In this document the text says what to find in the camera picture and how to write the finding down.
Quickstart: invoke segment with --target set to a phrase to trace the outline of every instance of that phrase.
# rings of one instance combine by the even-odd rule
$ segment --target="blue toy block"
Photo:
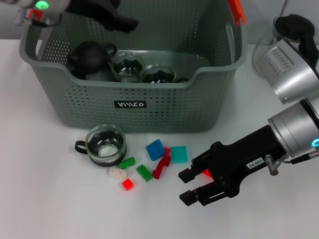
[[[148,151],[152,161],[159,159],[165,154],[165,149],[159,139],[146,146],[146,150]]]
[[[170,161],[172,163],[187,163],[186,146],[177,146],[170,148]]]

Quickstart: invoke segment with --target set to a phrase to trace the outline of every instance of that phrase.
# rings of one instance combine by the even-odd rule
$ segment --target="green led light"
[[[38,1],[35,6],[40,10],[46,10],[49,8],[49,4],[46,1]]]

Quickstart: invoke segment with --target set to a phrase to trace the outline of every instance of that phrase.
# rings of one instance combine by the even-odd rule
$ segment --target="blue led light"
[[[318,147],[319,146],[319,138],[315,139],[313,142],[312,142],[312,147]]]

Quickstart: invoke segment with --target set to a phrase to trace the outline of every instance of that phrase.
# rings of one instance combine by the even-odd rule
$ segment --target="white toy block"
[[[125,180],[128,177],[128,172],[120,168],[110,168],[110,177]]]

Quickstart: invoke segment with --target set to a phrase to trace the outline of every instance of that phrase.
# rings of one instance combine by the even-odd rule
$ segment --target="red plastic piece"
[[[208,177],[213,178],[213,177],[210,175],[210,173],[209,173],[208,169],[206,169],[206,170],[203,172],[203,174],[207,175]]]
[[[28,18],[33,18],[34,15],[35,15],[34,19],[37,20],[37,21],[40,21],[42,16],[43,16],[43,12],[31,9],[29,11]]]
[[[241,21],[243,24],[246,23],[246,17],[244,14],[243,7],[241,6],[240,0],[228,0],[229,7],[233,13],[235,24],[236,26],[239,26],[241,18]]]
[[[125,180],[122,183],[123,187],[126,189],[126,191],[129,191],[131,188],[134,187],[134,184],[132,183],[132,181],[128,178],[127,180]]]
[[[160,160],[155,170],[153,170],[153,177],[155,179],[160,178],[161,171],[163,170],[164,166],[168,167],[170,163],[170,157],[168,155],[164,155],[164,157]]]
[[[169,154],[170,154],[170,148],[164,147],[164,150],[165,150],[165,155],[169,156]]]

